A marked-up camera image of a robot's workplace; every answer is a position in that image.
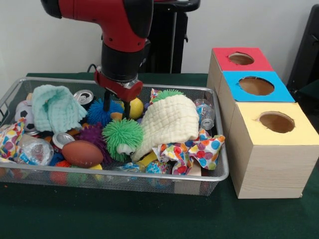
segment yellow square top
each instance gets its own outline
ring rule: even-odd
[[[319,145],[298,103],[237,103],[254,145]]]

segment soccer ball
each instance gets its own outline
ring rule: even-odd
[[[35,131],[31,101],[22,101],[17,105],[14,120],[18,122],[22,117],[25,118],[24,131]]]

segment black stand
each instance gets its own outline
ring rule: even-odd
[[[184,41],[187,39],[187,11],[199,8],[200,0],[155,2],[149,35],[150,52],[141,73],[180,73]]]
[[[319,5],[317,4],[311,10],[287,88],[319,132],[319,100],[304,93],[304,87],[318,79]]]

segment blue square top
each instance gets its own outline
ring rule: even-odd
[[[284,83],[273,71],[224,71],[231,94],[239,102],[295,102]],[[242,89],[239,81],[246,77],[265,79],[274,86],[274,91],[265,96],[256,96]]]

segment circular hole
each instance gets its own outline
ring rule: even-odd
[[[239,81],[241,88],[255,96],[266,96],[274,92],[275,87],[269,81],[255,76],[248,76]]]
[[[259,121],[268,129],[277,133],[287,133],[295,128],[294,120],[280,112],[263,113]]]
[[[235,52],[229,55],[228,58],[232,63],[242,66],[250,65],[255,62],[254,58],[252,58],[250,55],[240,52]]]

